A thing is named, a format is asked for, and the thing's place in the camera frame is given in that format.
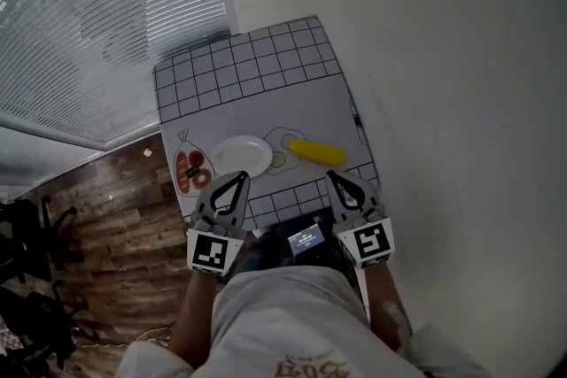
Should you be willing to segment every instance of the yellow corn toy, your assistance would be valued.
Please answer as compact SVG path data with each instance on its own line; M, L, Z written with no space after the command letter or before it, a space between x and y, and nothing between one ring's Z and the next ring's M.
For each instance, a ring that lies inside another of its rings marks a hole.
M291 141L290 150L302 158L326 164L327 166L342 166L346 161L344 150L323 145L322 143Z

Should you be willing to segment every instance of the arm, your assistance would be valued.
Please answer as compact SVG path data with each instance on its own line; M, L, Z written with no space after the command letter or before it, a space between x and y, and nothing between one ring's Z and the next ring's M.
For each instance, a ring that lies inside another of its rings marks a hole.
M380 264L367 268L364 273L369 293L370 328L382 342L397 351L400 348L398 326L384 311L384 303L391 301L404 315L406 312L390 270L386 264Z
M194 271L167 348L197 370L211 348L215 277Z

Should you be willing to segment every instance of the small screen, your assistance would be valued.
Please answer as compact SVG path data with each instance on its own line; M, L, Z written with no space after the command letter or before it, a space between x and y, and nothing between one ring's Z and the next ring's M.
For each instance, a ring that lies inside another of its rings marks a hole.
M290 236L287 241L290 243L291 252L294 256L296 256L301 252L311 249L317 244L323 243L325 238L323 237L319 226L314 224L313 226Z

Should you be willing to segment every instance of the window blinds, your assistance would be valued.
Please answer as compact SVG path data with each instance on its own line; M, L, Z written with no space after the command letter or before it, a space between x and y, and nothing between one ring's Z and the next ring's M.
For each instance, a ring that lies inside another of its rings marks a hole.
M157 122L157 62L228 34L224 0L0 0L0 124L104 149Z

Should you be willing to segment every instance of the printed food illustration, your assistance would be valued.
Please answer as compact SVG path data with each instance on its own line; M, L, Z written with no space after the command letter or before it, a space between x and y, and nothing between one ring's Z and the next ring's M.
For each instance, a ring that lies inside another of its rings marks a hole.
M175 186L181 196L197 197L200 190L214 180L214 169L205 153L187 140L188 133L185 129L177 135L182 143L175 152ZM187 176L194 166L198 167L198 173Z
M278 175L282 172L292 170L299 165L301 158L290 151L292 141L305 141L306 137L297 129L277 127L272 129L264 140L272 148L272 163L266 171L270 175Z

